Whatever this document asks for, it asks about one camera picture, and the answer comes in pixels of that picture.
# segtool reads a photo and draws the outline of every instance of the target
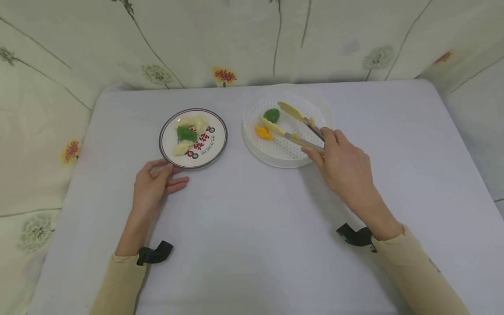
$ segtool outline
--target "metal tongs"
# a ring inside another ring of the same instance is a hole
[[[305,124],[313,133],[315,133],[320,140],[324,141],[324,135],[320,131],[320,128],[315,125],[315,122],[313,118],[308,118],[306,117],[303,113],[301,113],[297,108],[292,107],[291,105],[284,103],[284,102],[278,102],[278,106],[280,107],[281,110],[283,110],[286,114],[289,116],[293,117],[295,120],[298,120]],[[287,133],[285,130],[280,128],[277,124],[270,122],[264,117],[260,117],[261,122],[263,125],[268,128],[271,132],[273,132],[276,135],[279,135],[281,137],[284,137],[287,140],[290,140],[294,142],[297,145],[300,145],[302,147],[310,147],[313,148],[320,153],[324,153],[324,148],[319,147],[318,145],[315,145],[311,142],[308,142],[304,139],[301,138],[301,136],[298,133]]]

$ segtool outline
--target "sleeve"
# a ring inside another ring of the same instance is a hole
[[[404,234],[393,239],[378,241],[372,237],[371,241],[413,311],[425,315],[469,314],[418,239],[403,227]]]
[[[138,291],[142,286],[147,266],[138,266],[139,256],[112,255],[105,279],[95,298],[90,315],[132,315]]]

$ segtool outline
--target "floral curtain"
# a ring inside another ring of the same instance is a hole
[[[26,311],[95,100],[111,84],[424,78],[499,206],[503,17],[502,0],[2,0],[0,313]]]

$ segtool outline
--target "white plate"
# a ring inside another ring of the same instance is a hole
[[[179,118],[204,115],[208,124],[207,131],[198,136],[185,155],[174,156],[171,152],[178,143],[175,124]],[[197,169],[209,165],[224,151],[227,143],[227,128],[224,121],[216,113],[202,108],[190,108],[172,116],[159,134],[159,150],[163,157],[174,166],[181,169]]]
[[[327,100],[312,89],[296,84],[277,84],[258,91],[248,102],[243,113],[242,133],[248,149],[261,161],[280,168],[296,168],[307,165],[311,160],[301,148],[282,137],[273,140],[259,138],[254,129],[259,117],[270,108],[280,110],[277,125],[288,133],[299,133],[311,143],[324,146],[324,143],[300,121],[282,111],[277,102],[282,101],[299,109],[307,117],[313,117],[318,127],[333,125],[333,112]]]

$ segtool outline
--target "green pepper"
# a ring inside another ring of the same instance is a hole
[[[280,111],[276,108],[268,109],[264,113],[263,117],[271,121],[272,123],[276,123],[278,121],[278,118],[280,118]]]
[[[177,127],[177,137],[179,141],[189,140],[191,142],[196,142],[198,140],[198,134],[189,128]]]

